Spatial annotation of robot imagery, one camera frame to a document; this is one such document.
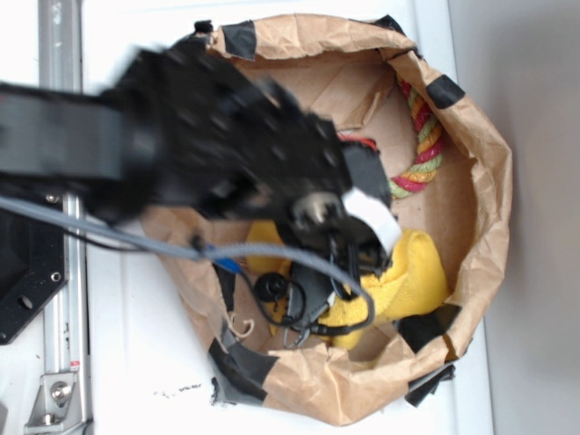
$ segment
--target wire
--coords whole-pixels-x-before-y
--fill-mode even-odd
[[[93,233],[98,236],[107,237],[111,240],[139,247],[146,251],[163,256],[174,256],[193,261],[207,259],[212,262],[223,260],[224,258],[238,258],[243,256],[273,256],[278,258],[288,258],[350,286],[351,291],[362,297],[367,304],[367,318],[362,322],[350,326],[338,327],[327,327],[315,324],[311,328],[313,333],[320,335],[344,335],[349,334],[356,329],[370,326],[374,321],[374,302],[361,285],[356,283],[351,276],[346,274],[337,266],[331,265],[327,260],[302,249],[264,243],[242,243],[198,250],[191,247],[175,246],[148,237],[125,233],[105,225],[89,222],[86,219],[67,216],[62,212],[38,206],[22,199],[9,198],[4,195],[0,195],[0,208],[48,224],[57,225],[59,227],[73,228],[85,233]]]
[[[123,246],[107,245],[106,243],[99,242],[97,240],[94,240],[94,239],[87,237],[87,236],[84,236],[82,234],[77,234],[74,231],[71,231],[70,229],[66,229],[66,228],[63,228],[63,233],[69,237],[73,237],[73,238],[76,238],[78,240],[81,240],[82,242],[84,242],[88,245],[92,245],[94,247],[100,247],[101,249],[107,249],[109,251],[122,252],[125,254],[132,254],[132,253],[138,254],[138,253],[149,252],[149,251],[142,249],[140,247],[123,247]]]
[[[244,281],[246,282],[247,287],[250,290],[250,293],[252,294],[252,296],[254,297],[254,300],[256,301],[257,307],[260,310],[260,313],[264,316],[264,318],[272,325],[274,326],[278,326],[281,328],[291,328],[292,326],[297,325],[298,323],[300,323],[303,320],[303,317],[305,315],[305,311],[306,311],[306,292],[304,290],[304,288],[299,285],[298,283],[292,281],[291,285],[295,285],[295,287],[298,289],[298,291],[300,292],[300,296],[302,296],[302,310],[300,311],[300,314],[295,318],[295,319],[291,319],[288,322],[278,322],[277,320],[274,320],[274,318],[270,315],[270,313],[264,308],[264,306],[262,305],[262,302],[260,300],[260,296],[257,294],[256,292],[256,288],[254,287],[254,285],[252,285],[252,281],[250,280],[249,276],[246,274],[246,272],[244,271],[240,271],[238,272],[240,274],[240,276],[244,279]]]

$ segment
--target black mounting plate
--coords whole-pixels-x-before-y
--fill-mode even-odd
[[[62,209],[57,197],[26,199]],[[0,211],[0,345],[32,322],[66,278],[63,230]]]

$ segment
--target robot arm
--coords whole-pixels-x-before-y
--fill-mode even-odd
[[[285,243],[351,276],[384,270],[401,234],[376,150],[340,140],[330,121],[302,113],[275,82],[251,83],[197,38],[141,51],[96,97],[0,85],[0,192],[49,190],[76,193],[110,224],[152,203],[270,219]],[[307,269],[296,279],[322,295],[309,301],[335,288]]]

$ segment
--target gray wall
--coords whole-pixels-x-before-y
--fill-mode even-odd
[[[580,2],[449,0],[459,83],[513,148],[486,318],[498,435],[580,433]]]

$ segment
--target black tape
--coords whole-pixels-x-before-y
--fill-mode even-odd
[[[394,325],[405,342],[417,353],[425,344],[445,334],[460,311],[460,306],[445,304],[432,313],[405,317]]]
[[[406,36],[406,34],[402,31],[402,28],[399,25],[399,23],[397,23],[395,21],[395,19],[390,15],[384,16],[380,20],[375,21],[373,24],[378,25],[379,27],[382,27],[383,29],[394,30],[395,32],[398,32],[398,33]]]
[[[209,34],[214,31],[214,25],[211,20],[196,21],[193,24],[193,28],[195,29],[195,34]]]
[[[405,396],[405,401],[417,408],[425,400],[428,394],[434,394],[442,381],[450,381],[455,377],[455,366],[446,364],[440,369],[409,382],[410,392]]]
[[[228,272],[223,267],[216,265],[214,265],[214,270],[216,271],[217,279],[219,280],[221,294],[224,296],[226,309],[229,312],[234,311],[234,290],[236,289],[236,274]]]
[[[256,27],[253,21],[224,25],[226,51],[237,57],[253,61],[256,56]]]
[[[227,352],[218,340],[214,340],[209,348],[210,361],[219,385],[217,399],[261,405],[267,395],[262,385],[277,358],[250,351],[229,330],[224,331],[222,343],[227,347]]]
[[[438,109],[447,109],[465,96],[463,91],[447,75],[441,75],[427,86],[427,94]]]

